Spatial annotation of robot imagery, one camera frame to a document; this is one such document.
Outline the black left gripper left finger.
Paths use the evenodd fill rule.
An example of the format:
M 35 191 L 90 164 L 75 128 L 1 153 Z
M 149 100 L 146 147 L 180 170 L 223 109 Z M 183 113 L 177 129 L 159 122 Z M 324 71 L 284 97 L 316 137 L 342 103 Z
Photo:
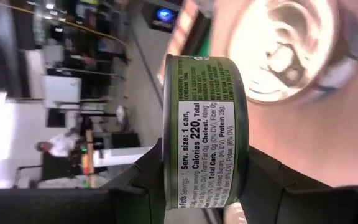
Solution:
M 0 189 L 0 224 L 163 223 L 162 141 L 96 189 Z

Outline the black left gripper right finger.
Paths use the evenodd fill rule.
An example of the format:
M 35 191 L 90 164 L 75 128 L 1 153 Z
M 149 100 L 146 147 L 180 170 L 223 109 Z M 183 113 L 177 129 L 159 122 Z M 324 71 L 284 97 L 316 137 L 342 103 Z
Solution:
M 358 224 L 358 186 L 330 187 L 253 147 L 240 202 L 248 224 Z

